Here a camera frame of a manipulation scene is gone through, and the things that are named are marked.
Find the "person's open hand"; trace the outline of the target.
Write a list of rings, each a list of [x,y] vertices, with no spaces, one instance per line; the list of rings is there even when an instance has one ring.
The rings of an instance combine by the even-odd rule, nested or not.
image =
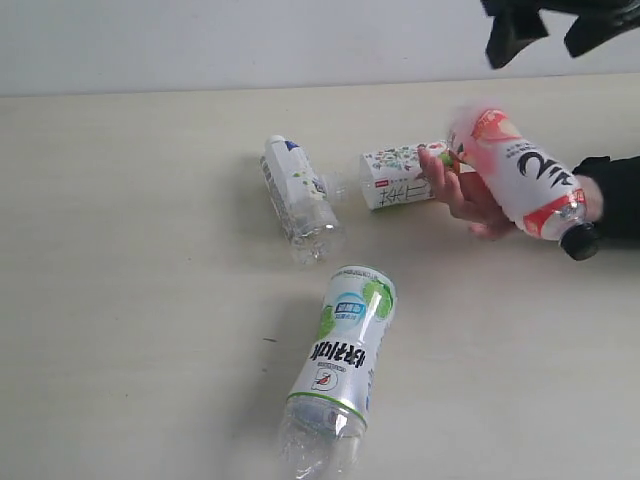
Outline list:
[[[434,198],[450,214],[469,223],[469,230],[487,240],[501,239],[517,230],[476,172],[456,174],[426,149],[418,150],[421,175],[432,187]]]

